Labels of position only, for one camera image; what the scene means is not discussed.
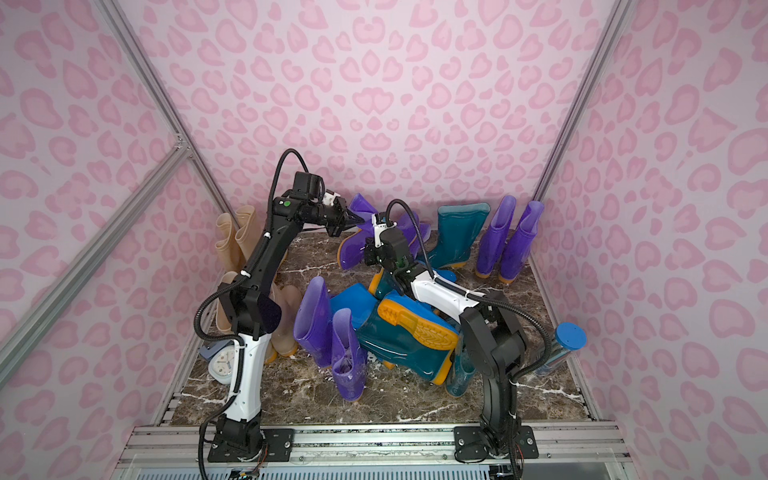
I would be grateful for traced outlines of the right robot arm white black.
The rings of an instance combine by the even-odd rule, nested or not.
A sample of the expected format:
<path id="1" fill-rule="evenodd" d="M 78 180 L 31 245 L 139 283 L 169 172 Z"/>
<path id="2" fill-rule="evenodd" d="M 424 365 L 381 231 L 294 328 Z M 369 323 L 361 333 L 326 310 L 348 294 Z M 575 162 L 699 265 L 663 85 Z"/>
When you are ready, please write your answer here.
<path id="1" fill-rule="evenodd" d="M 523 459 L 517 441 L 522 424 L 518 414 L 516 381 L 531 372 L 524 362 L 528 339 L 521 323 L 527 321 L 541 337 L 546 329 L 528 312 L 492 296 L 466 289 L 439 275 L 411 254 L 404 233 L 381 226 L 366 240 L 363 258 L 378 265 L 394 287 L 378 303 L 365 328 L 375 339 L 387 333 L 444 352 L 450 364 L 467 354 L 483 380 L 483 409 L 479 446 L 461 447 L 460 461 L 480 454 L 505 456 L 513 465 Z"/>

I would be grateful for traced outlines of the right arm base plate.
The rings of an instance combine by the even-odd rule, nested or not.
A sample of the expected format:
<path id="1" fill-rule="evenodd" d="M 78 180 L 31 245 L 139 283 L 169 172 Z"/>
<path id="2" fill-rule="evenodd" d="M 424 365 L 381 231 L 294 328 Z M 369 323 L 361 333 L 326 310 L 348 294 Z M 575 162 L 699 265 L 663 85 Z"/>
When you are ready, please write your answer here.
<path id="1" fill-rule="evenodd" d="M 539 449 L 530 426 L 523 425 L 509 434 L 494 436 L 479 425 L 453 428 L 454 459 L 460 463 L 479 463 L 491 458 L 507 458 L 510 452 L 518 459 L 539 458 Z"/>

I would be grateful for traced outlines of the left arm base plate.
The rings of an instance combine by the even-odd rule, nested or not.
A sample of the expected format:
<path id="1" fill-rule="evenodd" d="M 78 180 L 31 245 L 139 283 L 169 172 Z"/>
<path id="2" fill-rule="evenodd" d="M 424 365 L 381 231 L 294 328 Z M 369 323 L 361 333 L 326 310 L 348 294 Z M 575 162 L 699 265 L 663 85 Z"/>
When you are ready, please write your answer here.
<path id="1" fill-rule="evenodd" d="M 254 428 L 217 429 L 207 460 L 212 463 L 288 462 L 295 430 Z"/>

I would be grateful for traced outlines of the beige rain boot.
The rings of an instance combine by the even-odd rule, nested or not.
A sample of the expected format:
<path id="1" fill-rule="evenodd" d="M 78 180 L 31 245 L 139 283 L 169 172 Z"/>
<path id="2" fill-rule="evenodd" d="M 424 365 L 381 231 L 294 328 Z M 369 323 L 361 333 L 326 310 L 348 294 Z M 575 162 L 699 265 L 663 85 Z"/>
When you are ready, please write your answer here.
<path id="1" fill-rule="evenodd" d="M 265 364 L 274 362 L 278 356 L 290 357 L 299 348 L 294 338 L 293 329 L 302 301 L 301 291 L 294 285 L 280 287 L 273 284 L 270 298 L 281 308 L 281 320 L 278 328 L 272 333 L 265 356 Z"/>
<path id="2" fill-rule="evenodd" d="M 235 233 L 235 241 L 243 258 L 248 260 L 259 242 L 263 229 L 262 222 L 256 208 L 252 205 L 239 207 L 236 210 L 236 218 L 240 228 Z"/>
<path id="3" fill-rule="evenodd" d="M 242 251 L 235 239 L 236 228 L 231 214 L 222 213 L 216 219 L 219 238 L 214 247 L 222 266 L 226 271 L 239 271 L 244 259 Z"/>
<path id="4" fill-rule="evenodd" d="M 226 272 L 221 278 L 220 285 L 223 286 L 223 285 L 231 284 L 235 280 L 237 275 L 238 273 L 236 271 Z M 216 301 L 216 304 L 217 304 L 217 310 L 216 310 L 216 317 L 215 317 L 215 325 L 217 330 L 224 335 L 232 334 L 232 324 L 227 316 L 227 313 L 224 309 L 221 299 L 218 299 Z"/>

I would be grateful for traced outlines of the large purple boot back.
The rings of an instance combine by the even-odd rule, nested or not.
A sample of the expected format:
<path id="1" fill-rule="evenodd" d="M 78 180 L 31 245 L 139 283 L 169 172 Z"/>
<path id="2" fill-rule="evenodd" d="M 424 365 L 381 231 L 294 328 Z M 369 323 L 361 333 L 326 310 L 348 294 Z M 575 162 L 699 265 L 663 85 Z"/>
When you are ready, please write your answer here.
<path id="1" fill-rule="evenodd" d="M 419 233 L 424 240 L 424 242 L 427 242 L 431 235 L 431 224 L 429 222 L 421 221 L 419 216 L 417 214 L 414 214 L 414 219 L 418 221 L 418 227 L 415 227 L 411 218 L 407 213 L 403 213 L 397 220 L 397 228 L 400 229 L 406 240 L 408 241 L 409 245 L 409 251 L 411 255 L 414 258 L 417 258 L 421 247 L 419 244 L 419 241 L 417 239 L 416 233 Z"/>

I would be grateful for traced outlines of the purple rain boot small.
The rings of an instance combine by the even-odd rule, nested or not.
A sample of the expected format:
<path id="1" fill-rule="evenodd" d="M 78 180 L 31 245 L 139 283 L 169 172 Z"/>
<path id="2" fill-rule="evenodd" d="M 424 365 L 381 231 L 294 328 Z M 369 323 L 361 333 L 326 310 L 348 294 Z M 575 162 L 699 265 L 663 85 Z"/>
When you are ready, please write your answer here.
<path id="1" fill-rule="evenodd" d="M 514 196 L 504 196 L 481 238 L 475 266 L 475 274 L 479 278 L 488 278 L 499 261 L 507 240 L 516 204 L 517 200 Z"/>
<path id="2" fill-rule="evenodd" d="M 538 232 L 538 223 L 545 210 L 543 203 L 531 200 L 523 212 L 515 232 L 508 240 L 499 265 L 499 278 L 505 283 L 513 282 L 527 261 L 532 244 Z"/>

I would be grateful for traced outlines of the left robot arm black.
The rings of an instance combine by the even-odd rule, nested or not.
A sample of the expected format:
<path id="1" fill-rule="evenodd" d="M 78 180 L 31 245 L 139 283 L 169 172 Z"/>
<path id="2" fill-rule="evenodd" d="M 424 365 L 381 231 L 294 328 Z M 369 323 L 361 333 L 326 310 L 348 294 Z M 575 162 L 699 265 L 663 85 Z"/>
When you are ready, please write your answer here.
<path id="1" fill-rule="evenodd" d="M 278 328 L 282 309 L 270 297 L 284 255 L 305 224 L 326 229 L 331 237 L 356 225 L 346 200 L 326 193 L 321 199 L 287 192 L 271 200 L 265 229 L 244 269 L 203 301 L 195 317 L 196 334 L 207 341 L 215 336 L 200 325 L 203 310 L 217 300 L 231 322 L 233 377 L 225 404 L 199 427 L 198 461 L 214 463 L 260 461 L 267 458 L 268 436 L 261 430 L 261 381 L 267 347 Z"/>

